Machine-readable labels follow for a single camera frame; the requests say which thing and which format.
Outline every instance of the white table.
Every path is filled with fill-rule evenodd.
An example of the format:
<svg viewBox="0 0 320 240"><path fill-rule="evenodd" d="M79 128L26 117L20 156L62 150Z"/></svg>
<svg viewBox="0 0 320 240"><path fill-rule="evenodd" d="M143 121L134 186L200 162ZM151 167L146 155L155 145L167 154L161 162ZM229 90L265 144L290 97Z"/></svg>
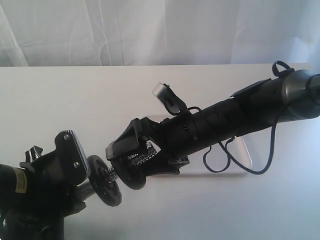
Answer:
<svg viewBox="0 0 320 240"><path fill-rule="evenodd" d="M130 120L166 114L152 95L158 82L204 108L269 77L270 64L0 68L1 163L18 166L32 145L52 151L65 129L75 130L87 156L105 158ZM274 162L260 176L149 177L137 191L118 181L121 205L91 197L66 218L65 239L319 239L319 133L319 119L279 124ZM270 130L245 140L261 169ZM202 154L190 160L200 162Z"/></svg>

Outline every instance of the white backdrop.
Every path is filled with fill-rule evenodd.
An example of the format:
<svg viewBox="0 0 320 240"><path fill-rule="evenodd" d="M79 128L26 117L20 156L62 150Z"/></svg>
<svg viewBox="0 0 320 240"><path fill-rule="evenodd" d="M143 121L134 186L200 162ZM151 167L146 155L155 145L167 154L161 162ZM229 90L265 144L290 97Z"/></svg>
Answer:
<svg viewBox="0 0 320 240"><path fill-rule="evenodd" d="M0 0L0 66L308 62L319 0Z"/></svg>

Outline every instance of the screw head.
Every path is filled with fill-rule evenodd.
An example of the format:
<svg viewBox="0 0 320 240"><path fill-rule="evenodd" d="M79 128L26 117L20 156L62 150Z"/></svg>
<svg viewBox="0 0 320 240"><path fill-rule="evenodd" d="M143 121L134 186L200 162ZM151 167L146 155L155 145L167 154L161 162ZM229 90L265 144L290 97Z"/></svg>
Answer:
<svg viewBox="0 0 320 240"><path fill-rule="evenodd" d="M75 162L73 163L73 166L74 166L75 168L78 168L78 167L80 167L80 163L78 163L77 161L75 161Z"/></svg>

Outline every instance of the white fabric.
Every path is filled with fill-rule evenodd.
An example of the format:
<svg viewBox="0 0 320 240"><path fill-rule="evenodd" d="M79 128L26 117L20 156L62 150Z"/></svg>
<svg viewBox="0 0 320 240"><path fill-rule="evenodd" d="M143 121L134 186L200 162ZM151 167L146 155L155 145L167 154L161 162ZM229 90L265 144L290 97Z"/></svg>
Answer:
<svg viewBox="0 0 320 240"><path fill-rule="evenodd" d="M308 62L319 0L0 0L0 66Z"/></svg>

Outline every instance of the sticker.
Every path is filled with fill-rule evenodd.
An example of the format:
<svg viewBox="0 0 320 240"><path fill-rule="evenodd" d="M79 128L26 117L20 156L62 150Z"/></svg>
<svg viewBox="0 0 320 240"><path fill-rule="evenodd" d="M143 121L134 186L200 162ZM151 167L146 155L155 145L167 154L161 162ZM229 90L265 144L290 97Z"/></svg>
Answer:
<svg viewBox="0 0 320 240"><path fill-rule="evenodd" d="M16 176L15 192L18 194L25 194L27 191L27 176L25 172L19 168L13 167Z"/></svg>

